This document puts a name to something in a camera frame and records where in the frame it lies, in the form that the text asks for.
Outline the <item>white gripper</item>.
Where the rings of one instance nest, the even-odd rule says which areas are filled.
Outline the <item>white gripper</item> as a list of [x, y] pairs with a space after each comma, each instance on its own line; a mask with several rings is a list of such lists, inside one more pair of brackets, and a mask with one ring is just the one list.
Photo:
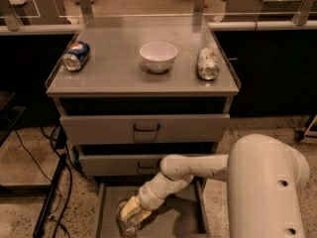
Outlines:
[[120, 212], [121, 220], [126, 221], [136, 214], [134, 217], [135, 222], [141, 223], [152, 214], [151, 211], [158, 209], [170, 194], [183, 190], [192, 181], [193, 176], [172, 180], [163, 173], [156, 174], [139, 189], [138, 197], [132, 196], [126, 202]]

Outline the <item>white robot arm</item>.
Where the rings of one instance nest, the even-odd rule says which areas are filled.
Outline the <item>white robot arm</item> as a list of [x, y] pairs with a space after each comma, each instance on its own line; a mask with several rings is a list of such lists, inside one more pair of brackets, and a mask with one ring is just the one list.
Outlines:
[[251, 134], [228, 155], [168, 155], [159, 172], [118, 213], [129, 229], [158, 209], [194, 178], [227, 183], [230, 238], [305, 238], [297, 191], [308, 183], [304, 156], [275, 138]]

